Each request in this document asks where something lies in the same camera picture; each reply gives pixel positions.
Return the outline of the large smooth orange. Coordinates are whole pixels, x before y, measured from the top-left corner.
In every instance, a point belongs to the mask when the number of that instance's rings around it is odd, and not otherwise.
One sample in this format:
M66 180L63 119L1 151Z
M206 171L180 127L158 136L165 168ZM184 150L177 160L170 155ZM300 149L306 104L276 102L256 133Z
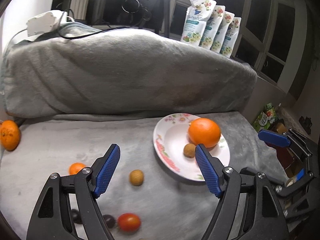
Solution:
M206 148L212 148L220 140L221 129L213 120L198 118L190 123L188 136L195 145L204 144Z

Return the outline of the green juice carton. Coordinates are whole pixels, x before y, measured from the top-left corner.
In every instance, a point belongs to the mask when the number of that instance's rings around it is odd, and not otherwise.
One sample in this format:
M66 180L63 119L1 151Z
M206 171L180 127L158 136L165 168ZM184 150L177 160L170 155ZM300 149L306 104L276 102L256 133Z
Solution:
M256 132L269 127L277 121L278 117L272 103L264 106L263 110L258 114L252 126Z

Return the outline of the grey fleece back cushion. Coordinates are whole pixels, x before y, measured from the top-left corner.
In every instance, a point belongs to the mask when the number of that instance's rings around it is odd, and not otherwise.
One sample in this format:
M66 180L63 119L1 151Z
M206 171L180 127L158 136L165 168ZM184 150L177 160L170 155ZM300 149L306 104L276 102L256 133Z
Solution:
M240 111L257 81L245 63L144 29L66 23L3 55L1 96L16 118Z

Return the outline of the floral white ceramic plate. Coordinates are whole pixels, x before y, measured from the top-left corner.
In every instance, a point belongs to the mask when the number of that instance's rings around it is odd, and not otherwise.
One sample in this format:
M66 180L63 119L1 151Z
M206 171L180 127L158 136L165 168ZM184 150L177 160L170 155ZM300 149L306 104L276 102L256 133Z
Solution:
M163 117L153 130L153 144L162 163L176 175L191 181L204 181L203 175L194 158L183 154L186 144L194 144L188 136L190 123L201 118L187 113L175 113ZM207 148L210 155L228 166L230 150L221 131L221 137L215 147Z

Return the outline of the brown wooden box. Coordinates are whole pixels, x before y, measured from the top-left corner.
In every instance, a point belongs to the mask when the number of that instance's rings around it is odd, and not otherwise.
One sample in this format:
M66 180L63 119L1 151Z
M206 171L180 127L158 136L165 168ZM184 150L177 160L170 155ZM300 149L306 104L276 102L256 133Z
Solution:
M287 132L288 129L280 120L278 120L277 123L271 128L271 131L282 134L284 132ZM276 150L277 158L289 178L294 177L301 171L301 169L303 168L303 163L292 153L290 149L272 144L270 144L269 146Z

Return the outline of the floral refill pouch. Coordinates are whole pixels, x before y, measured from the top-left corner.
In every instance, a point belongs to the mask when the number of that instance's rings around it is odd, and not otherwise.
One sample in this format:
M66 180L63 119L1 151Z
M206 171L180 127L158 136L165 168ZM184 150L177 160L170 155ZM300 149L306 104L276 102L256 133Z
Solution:
M207 21L211 17L215 0L190 0L185 16L181 42L199 46Z
M224 12L225 12L225 6L224 5L216 5L214 7L214 10L207 21L204 33L201 38L200 46L205 49L210 49L214 37L217 33L217 30L223 20Z
M234 45L239 35L241 20L242 18L240 17L233 18L225 35L220 54L227 58L231 57Z
M222 22L221 22L221 24L216 32L216 35L214 37L213 44L210 49L211 51L216 52L216 53L220 52L222 45L223 45L223 42L224 42L224 39L225 39L225 35L227 33L229 25L233 21L233 18L234 18L233 13L227 12L227 11L224 12Z

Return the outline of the red cherry tomato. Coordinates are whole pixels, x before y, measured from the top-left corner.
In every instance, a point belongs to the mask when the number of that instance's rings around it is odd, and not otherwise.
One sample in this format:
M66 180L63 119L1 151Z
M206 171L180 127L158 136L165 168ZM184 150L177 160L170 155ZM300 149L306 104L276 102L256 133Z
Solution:
M134 213L124 213L118 217L118 226L121 231L135 232L140 228L141 220Z

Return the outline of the dark purple grape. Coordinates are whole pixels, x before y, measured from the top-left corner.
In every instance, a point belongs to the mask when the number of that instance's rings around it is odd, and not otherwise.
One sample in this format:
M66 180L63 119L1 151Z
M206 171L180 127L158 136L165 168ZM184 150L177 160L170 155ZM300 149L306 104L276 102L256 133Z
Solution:
M77 209L71 209L71 216L75 224L82 224L80 212Z
M103 215L106 226L112 229L116 226L116 219L112 215Z

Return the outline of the white power adapter box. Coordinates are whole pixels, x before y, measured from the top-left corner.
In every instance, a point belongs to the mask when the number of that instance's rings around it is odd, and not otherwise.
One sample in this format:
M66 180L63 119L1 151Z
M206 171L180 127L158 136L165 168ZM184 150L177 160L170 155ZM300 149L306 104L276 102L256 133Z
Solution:
M50 10L36 15L27 21L28 37L49 33L56 30L60 24L67 22L67 12Z

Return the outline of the small orange tangerine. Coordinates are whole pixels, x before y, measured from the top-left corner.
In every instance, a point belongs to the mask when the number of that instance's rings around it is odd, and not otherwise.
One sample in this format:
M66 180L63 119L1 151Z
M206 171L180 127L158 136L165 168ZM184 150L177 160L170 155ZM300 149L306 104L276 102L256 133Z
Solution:
M73 163L68 169L69 175L76 175L79 171L81 171L85 167L86 165L83 163Z

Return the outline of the brown longan in plate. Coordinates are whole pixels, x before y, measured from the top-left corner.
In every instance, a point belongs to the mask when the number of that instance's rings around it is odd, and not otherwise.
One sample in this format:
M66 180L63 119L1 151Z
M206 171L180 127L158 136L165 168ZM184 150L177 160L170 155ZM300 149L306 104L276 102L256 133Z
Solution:
M196 149L196 146L194 144L186 144L183 149L184 156L187 158L194 158L195 149Z

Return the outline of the rough-skinned mandarin orange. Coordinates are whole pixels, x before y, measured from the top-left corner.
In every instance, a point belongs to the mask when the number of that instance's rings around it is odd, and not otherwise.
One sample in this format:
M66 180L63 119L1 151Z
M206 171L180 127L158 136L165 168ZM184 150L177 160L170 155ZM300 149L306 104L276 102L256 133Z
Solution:
M5 120L1 124L1 145L7 151L13 151L20 143L21 132L12 120Z

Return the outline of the brown longan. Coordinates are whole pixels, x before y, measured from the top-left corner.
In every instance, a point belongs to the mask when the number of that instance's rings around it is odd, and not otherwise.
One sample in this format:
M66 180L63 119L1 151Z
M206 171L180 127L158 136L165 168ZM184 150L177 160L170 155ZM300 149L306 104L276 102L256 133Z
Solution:
M194 158L195 149L196 149L196 146L194 144L186 144L183 149L184 156L187 158Z
M141 170L131 171L129 181L133 186L141 186L144 182L144 173Z

